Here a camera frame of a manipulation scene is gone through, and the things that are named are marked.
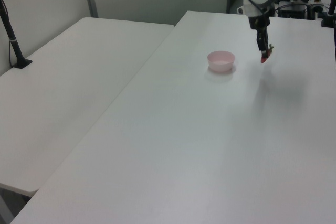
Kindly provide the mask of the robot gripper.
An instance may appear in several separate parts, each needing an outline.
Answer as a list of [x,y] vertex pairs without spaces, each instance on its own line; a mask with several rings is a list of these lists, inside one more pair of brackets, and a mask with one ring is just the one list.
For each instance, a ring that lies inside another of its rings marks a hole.
[[261,30],[264,27],[267,27],[269,22],[269,8],[259,8],[252,4],[247,4],[243,6],[244,14],[248,17],[249,24],[251,29],[257,30],[257,45],[260,51],[262,51],[262,58],[268,59],[271,50],[270,44],[268,41],[267,28]]

